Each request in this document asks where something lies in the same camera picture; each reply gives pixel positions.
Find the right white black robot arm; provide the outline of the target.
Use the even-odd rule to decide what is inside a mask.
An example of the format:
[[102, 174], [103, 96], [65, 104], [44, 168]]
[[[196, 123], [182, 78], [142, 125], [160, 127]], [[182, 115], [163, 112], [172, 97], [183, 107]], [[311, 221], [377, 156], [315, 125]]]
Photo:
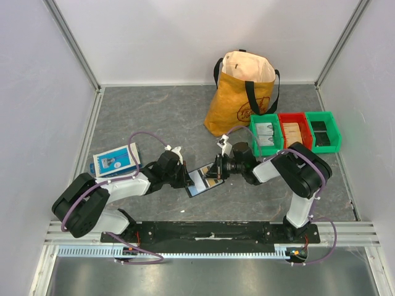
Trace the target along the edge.
[[290, 208], [283, 218], [283, 235], [288, 242], [298, 242], [311, 224], [312, 207], [332, 176], [330, 166], [300, 142], [258, 161], [245, 142], [232, 146], [231, 154], [218, 154], [204, 179], [226, 180], [239, 174], [254, 186], [281, 177], [292, 190]]

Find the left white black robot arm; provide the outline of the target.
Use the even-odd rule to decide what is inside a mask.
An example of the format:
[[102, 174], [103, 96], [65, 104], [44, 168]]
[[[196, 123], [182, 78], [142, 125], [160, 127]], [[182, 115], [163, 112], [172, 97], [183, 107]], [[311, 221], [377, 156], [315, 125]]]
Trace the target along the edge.
[[194, 185], [186, 162], [174, 149], [163, 152], [137, 175], [130, 173], [113, 178], [94, 178], [89, 173], [78, 175], [53, 203], [52, 212], [61, 221], [61, 231], [69, 232], [74, 238], [87, 235], [107, 220], [107, 225], [116, 226], [115, 236], [129, 242], [135, 237], [135, 226], [127, 217], [105, 216], [105, 207], [126, 197], [152, 194], [167, 184], [174, 189]]

